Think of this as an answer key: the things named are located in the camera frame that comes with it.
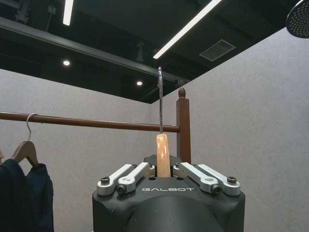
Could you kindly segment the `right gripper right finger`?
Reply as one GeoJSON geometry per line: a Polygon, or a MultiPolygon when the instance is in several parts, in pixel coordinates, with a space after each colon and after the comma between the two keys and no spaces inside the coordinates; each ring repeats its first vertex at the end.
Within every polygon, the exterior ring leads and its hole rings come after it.
{"type": "Polygon", "coordinates": [[[222,191],[229,196],[240,195],[240,183],[235,177],[224,176],[205,164],[192,165],[188,162],[177,162],[173,166],[173,175],[192,179],[203,192],[217,194],[222,191]]]}

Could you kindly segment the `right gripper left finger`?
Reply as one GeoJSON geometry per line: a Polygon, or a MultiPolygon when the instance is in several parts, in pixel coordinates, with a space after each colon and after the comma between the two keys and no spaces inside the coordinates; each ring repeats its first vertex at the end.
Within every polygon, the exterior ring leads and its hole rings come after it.
{"type": "Polygon", "coordinates": [[[156,155],[144,158],[139,165],[125,164],[110,176],[104,176],[97,183],[97,195],[109,196],[118,191],[119,195],[134,192],[138,183],[155,176],[156,155]]]}

